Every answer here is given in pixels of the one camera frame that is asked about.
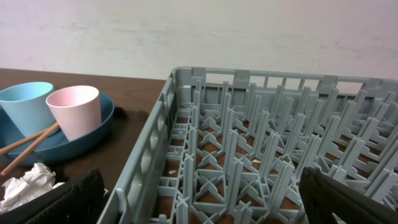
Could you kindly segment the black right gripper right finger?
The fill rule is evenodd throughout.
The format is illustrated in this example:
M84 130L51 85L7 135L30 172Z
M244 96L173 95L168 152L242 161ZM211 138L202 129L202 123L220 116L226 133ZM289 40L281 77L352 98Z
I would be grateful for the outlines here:
M345 223L395 224L397 212L322 174L320 169L303 169L299 192L310 224Z

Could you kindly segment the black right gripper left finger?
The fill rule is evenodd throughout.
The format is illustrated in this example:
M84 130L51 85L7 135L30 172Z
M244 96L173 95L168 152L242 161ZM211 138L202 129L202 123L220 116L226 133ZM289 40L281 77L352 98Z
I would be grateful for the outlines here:
M96 223L103 208L104 180L99 169L1 215L1 224Z

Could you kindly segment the white tissue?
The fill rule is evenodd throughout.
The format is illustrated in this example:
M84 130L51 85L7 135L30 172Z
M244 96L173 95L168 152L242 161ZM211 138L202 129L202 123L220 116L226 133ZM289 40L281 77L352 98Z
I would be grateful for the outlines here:
M27 202L61 186L55 183L55 172L43 163L35 163L33 168L20 178L12 177L2 184L5 194L1 201L1 214L20 207Z

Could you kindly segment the grey dishwasher rack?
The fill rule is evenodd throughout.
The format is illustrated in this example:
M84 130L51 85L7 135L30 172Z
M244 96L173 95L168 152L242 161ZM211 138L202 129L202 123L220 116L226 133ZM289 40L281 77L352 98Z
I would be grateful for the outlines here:
M397 210L397 82L177 67L100 223L305 223L313 167Z

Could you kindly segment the dark brown serving tray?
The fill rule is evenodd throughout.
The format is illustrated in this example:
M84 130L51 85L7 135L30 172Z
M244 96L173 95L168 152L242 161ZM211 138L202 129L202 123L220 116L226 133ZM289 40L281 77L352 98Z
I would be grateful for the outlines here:
M56 173L55 181L78 179L98 168L105 188L112 191L148 117L146 111L117 107L111 130L102 142L80 156L49 167Z

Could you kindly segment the wooden chopstick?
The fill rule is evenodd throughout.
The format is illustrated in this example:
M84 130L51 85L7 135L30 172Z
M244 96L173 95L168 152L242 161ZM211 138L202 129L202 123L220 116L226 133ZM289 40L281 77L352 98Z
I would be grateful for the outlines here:
M41 132L38 132L38 133L36 133L36 134L34 134L34 135L31 135L31 136L29 136L29 137L26 137L26 138L24 138L24 139L21 139L20 141L14 142L14 143L12 143L12 144L10 144L10 145L8 145L8 146L2 148L2 149L0 150L0 155L7 154L8 152L12 151L13 149L15 149L15 148L17 148L17 147L19 147L19 146L21 146L21 145L23 145L23 144L26 144L27 142L30 142L30 141L33 141L33 140L37 139L37 138L40 137L44 132L45 132L45 130L43 130L43 131L41 131Z
M38 137L37 139L33 140L32 143L22 152L20 153L6 168L1 171L1 175L8 174L13 168L19 165L31 152L34 151L46 138L48 138L52 133L54 133L58 128L59 124L55 123L51 127L45 129L45 132Z

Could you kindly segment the pink cup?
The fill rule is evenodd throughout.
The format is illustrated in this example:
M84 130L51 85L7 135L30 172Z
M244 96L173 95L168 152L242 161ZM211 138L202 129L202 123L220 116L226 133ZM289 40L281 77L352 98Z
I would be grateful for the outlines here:
M69 141L92 132L102 123L100 92L93 86L59 89L46 98L46 104Z

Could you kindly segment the light blue cup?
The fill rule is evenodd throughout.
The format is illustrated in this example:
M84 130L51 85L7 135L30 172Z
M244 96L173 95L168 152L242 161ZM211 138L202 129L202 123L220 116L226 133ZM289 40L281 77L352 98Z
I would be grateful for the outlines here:
M55 118L46 104L54 92L49 82L22 83L1 90L1 107L25 136L51 127Z

